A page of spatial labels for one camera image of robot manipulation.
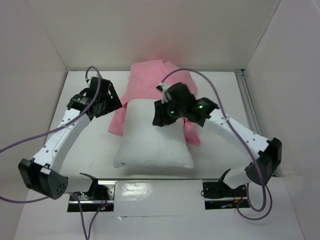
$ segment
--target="pink fabric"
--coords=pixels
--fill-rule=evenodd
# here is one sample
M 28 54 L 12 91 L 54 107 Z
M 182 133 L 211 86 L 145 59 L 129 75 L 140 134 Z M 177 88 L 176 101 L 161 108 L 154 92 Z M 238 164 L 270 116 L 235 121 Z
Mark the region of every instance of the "pink fabric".
M 122 108 L 115 111 L 109 126 L 109 132 L 123 136 L 127 113 L 127 103 L 133 99 L 161 99 L 162 93 L 156 89 L 160 81 L 173 70 L 178 69 L 170 61 L 163 63 L 161 60 L 134 63 L 130 69 L 130 77 L 126 93 L 121 98 Z M 187 71 L 178 71 L 171 75 L 166 81 L 168 84 L 184 83 L 190 92 L 195 94 L 197 87 Z M 200 139 L 195 131 L 193 122 L 184 119 L 185 140 L 196 146 L 200 145 Z

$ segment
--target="wire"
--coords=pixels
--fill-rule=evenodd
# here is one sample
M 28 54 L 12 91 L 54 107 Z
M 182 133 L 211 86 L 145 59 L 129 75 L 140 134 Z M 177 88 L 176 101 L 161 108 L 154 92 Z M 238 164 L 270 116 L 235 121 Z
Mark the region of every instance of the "wire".
M 222 115 L 223 117 L 226 119 L 226 123 L 228 124 L 229 128 L 232 130 L 232 132 L 236 135 L 236 137 L 240 140 L 240 142 L 242 143 L 242 145 L 245 147 L 246 151 L 248 152 L 248 154 L 250 155 L 251 157 L 251 160 L 255 166 L 255 169 L 258 173 L 258 177 L 259 177 L 259 180 L 260 180 L 260 183 L 261 183 L 261 188 L 262 188 L 262 195 L 263 195 L 263 201 L 262 201 L 262 206 L 260 208 L 255 208 L 251 201 L 250 201 L 250 197 L 249 197 L 249 188 L 247 187 L 246 191 L 247 191 L 247 202 L 249 204 L 249 206 L 255 211 L 255 212 L 262 212 L 265 208 L 266 208 L 266 205 L 267 205 L 267 193 L 266 193 L 266 189 L 269 193 L 269 197 L 270 197 L 270 202 L 272 202 L 272 196 L 271 196 L 271 193 L 269 191 L 269 189 L 267 188 L 266 184 L 264 183 L 264 179 L 263 179 L 263 176 L 262 176 L 262 173 L 259 169 L 259 166 L 258 166 L 258 163 L 257 163 L 257 160 L 255 159 L 253 153 L 251 152 L 250 148 L 248 147 L 248 145 L 246 144 L 246 142 L 243 140 L 243 138 L 239 135 L 239 133 L 236 131 L 236 129 L 232 126 L 232 124 L 230 123 L 230 121 L 228 120 L 227 118 L 227 114 L 226 114 L 226 111 L 223 107 L 223 104 L 222 104 L 222 101 L 221 101 L 221 98 L 218 94 L 218 91 L 216 89 L 216 87 L 213 85 L 213 83 L 204 75 L 202 74 L 201 72 L 197 71 L 197 70 L 194 70 L 194 69 L 191 69 L 191 68 L 179 68 L 179 69 L 176 69 L 176 70 L 173 70 L 172 72 L 168 73 L 162 80 L 161 80 L 161 83 L 163 83 L 168 77 L 170 77 L 172 74 L 176 73 L 176 72 L 179 72 L 179 71 L 188 71 L 188 72 L 193 72 L 193 73 L 196 73 L 198 75 L 200 75 L 201 77 L 203 77 L 208 83 L 209 85 L 211 86 L 212 90 L 214 91 L 214 94 L 218 100 L 218 103 L 219 103 L 219 107 L 221 109 L 221 112 L 222 112 Z M 242 217 L 244 217 L 245 219 L 249 219 L 249 220 L 260 220 L 260 219 L 263 219 L 265 218 L 271 211 L 271 208 L 272 208 L 272 204 L 270 206 L 270 209 L 269 211 L 263 215 L 262 217 L 259 217 L 259 218 L 250 218 L 250 217 L 247 217 L 245 215 L 243 215 L 242 213 L 240 214 Z
M 95 67 L 95 66 L 90 66 L 87 68 L 87 70 L 85 71 L 85 79 L 88 79 L 88 72 L 90 71 L 90 69 L 93 69 L 96 71 L 97 75 L 98 75 L 98 85 L 97 85 L 97 88 L 96 88 L 96 91 L 95 91 L 95 94 L 91 100 L 91 102 L 89 103 L 89 105 L 78 115 L 76 116 L 75 118 L 73 118 L 72 120 L 70 120 L 69 122 L 67 122 L 65 125 L 63 126 L 59 126 L 55 129 L 52 129 L 50 131 L 46 131 L 44 133 L 41 133 L 41 134 L 38 134 L 38 135 L 35 135 L 35 136 L 31 136 L 31 137 L 28 137 L 28 138 L 25 138 L 25 139 L 22 139 L 20 141 L 17 141 L 17 142 L 14 142 L 2 149 L 0 149 L 0 154 L 3 153 L 4 151 L 10 149 L 10 148 L 13 148 L 19 144 L 22 144 L 22 143 L 25 143 L 25 142 L 28 142 L 28 141 L 31 141 L 31 140 L 34 140 L 34 139 L 38 139 L 38 138 L 41 138 L 43 136 L 47 136 L 49 134 L 52 134 L 52 133 L 55 133 L 57 131 L 60 131 L 61 129 L 65 128 L 66 126 L 69 126 L 70 124 L 74 123 L 75 121 L 77 121 L 79 118 L 81 118 L 81 116 L 83 116 L 91 107 L 92 105 L 94 104 L 94 102 L 96 101 L 97 97 L 98 97 L 98 94 L 99 94 L 99 91 L 100 91 L 100 86 L 101 86 L 101 80 L 102 80 L 102 76 L 99 72 L 99 70 Z M 30 200 L 30 201 L 17 201 L 17 200 L 11 200 L 11 199 L 8 199 L 8 198 L 5 198 L 3 196 L 0 196 L 0 200 L 2 201 L 5 201 L 5 202 L 8 202 L 8 203 L 13 203 L 13 204 L 29 204 L 29 203 L 35 203 L 35 202 L 38 202 L 38 201 L 41 201 L 41 200 L 44 200 L 44 199 L 47 199 L 48 197 L 42 197 L 42 198 L 39 198 L 39 199 L 35 199 L 35 200 Z
M 95 220 L 96 216 L 98 215 L 98 213 L 99 213 L 104 207 L 108 206 L 109 204 L 105 204 L 105 205 L 103 205 L 102 207 L 99 207 L 99 208 L 97 209 L 97 211 L 95 212 L 95 214 L 93 215 L 93 217 L 92 217 L 92 219 L 91 219 L 91 222 L 90 222 L 90 225 L 89 225 L 89 231 L 88 231 L 88 235 L 87 235 L 87 230 L 86 230 L 86 226 L 85 226 L 85 218 L 84 218 L 84 213 L 83 213 L 83 209 L 82 209 L 82 206 L 81 206 L 80 199 L 79 199 L 78 196 L 77 196 L 76 194 L 74 194 L 74 193 L 72 193 L 71 195 L 73 195 L 73 197 L 74 197 L 74 198 L 76 199 L 76 201 L 78 202 L 84 238 L 85 238 L 85 240 L 89 240 L 89 239 L 90 239 L 90 234 L 91 234 L 91 228 L 92 228 L 92 225 L 93 225 L 93 223 L 94 223 L 94 220 Z

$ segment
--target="white fabric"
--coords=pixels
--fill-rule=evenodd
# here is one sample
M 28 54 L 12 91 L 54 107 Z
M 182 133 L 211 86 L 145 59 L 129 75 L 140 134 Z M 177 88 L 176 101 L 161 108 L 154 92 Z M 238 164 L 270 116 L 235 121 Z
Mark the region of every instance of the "white fabric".
M 153 126 L 154 99 L 134 99 L 127 105 L 124 134 L 115 154 L 115 168 L 128 165 L 194 168 L 184 136 L 183 119 Z

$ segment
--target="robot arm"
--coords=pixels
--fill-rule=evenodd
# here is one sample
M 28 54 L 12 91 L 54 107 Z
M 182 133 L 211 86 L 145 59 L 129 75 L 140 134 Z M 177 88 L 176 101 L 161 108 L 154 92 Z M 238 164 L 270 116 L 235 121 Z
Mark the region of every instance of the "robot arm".
M 154 103 L 153 125 L 163 127 L 184 117 L 220 135 L 247 155 L 246 148 L 229 127 L 227 123 L 229 121 L 256 159 L 263 182 L 266 184 L 269 181 L 281 163 L 281 141 L 277 138 L 269 140 L 252 132 L 228 114 L 225 118 L 217 104 L 205 97 L 197 100 L 183 83 L 172 86 L 161 83 L 157 89 L 162 92 L 162 99 Z M 231 189 L 250 182 L 261 185 L 258 172 L 252 162 L 249 165 L 227 170 L 219 181 Z
M 90 198 L 101 191 L 102 186 L 98 185 L 98 179 L 93 176 L 80 173 L 81 175 L 78 176 L 67 177 L 59 174 L 70 148 L 92 119 L 122 107 L 111 81 L 102 79 L 94 104 L 76 121 L 68 124 L 92 101 L 97 91 L 98 78 L 91 78 L 88 85 L 88 88 L 71 98 L 59 124 L 59 127 L 63 128 L 53 133 L 31 159 L 22 159 L 19 163 L 18 168 L 27 188 L 52 199 L 58 199 L 64 193 L 73 192 L 86 193 Z

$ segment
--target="folded cloth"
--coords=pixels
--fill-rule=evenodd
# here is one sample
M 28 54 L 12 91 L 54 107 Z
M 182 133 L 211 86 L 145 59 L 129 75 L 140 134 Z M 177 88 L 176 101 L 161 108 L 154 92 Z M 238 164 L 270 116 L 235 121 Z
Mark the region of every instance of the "folded cloth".
M 130 77 L 126 93 L 121 98 L 122 108 L 117 109 L 109 126 L 109 133 L 123 136 L 127 112 L 127 103 L 133 99 L 161 99 L 162 93 L 156 89 L 160 81 L 173 70 L 178 69 L 170 61 L 163 63 L 161 60 L 134 63 L 130 68 Z M 192 94 L 197 92 L 197 87 L 187 71 L 178 71 L 167 78 L 168 84 L 184 83 Z M 184 137 L 187 143 L 200 145 L 200 139 L 195 131 L 193 122 L 184 119 Z

